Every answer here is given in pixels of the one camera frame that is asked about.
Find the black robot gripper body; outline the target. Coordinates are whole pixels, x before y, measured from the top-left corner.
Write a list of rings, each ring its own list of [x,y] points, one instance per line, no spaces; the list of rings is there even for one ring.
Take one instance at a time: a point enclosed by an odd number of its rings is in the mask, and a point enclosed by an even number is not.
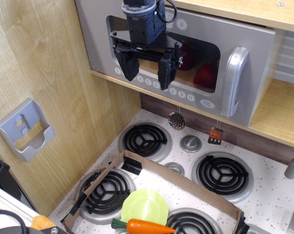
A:
[[[166,50],[173,50],[176,67],[182,64],[181,44],[166,34],[166,25],[173,23],[178,14],[173,1],[172,17],[166,17],[163,0],[125,0],[122,11],[126,15],[128,30],[112,31],[113,51],[129,52],[135,58],[159,62]]]

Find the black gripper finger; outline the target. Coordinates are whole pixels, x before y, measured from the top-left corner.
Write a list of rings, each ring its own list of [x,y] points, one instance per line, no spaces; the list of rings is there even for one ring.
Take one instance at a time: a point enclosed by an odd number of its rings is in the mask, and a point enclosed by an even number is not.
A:
[[[138,58],[133,57],[129,52],[122,52],[118,50],[116,50],[114,54],[118,60],[121,70],[124,73],[125,78],[128,81],[132,81],[139,72]]]
[[[175,79],[176,65],[173,50],[166,50],[158,62],[158,81],[161,90],[166,90]]]

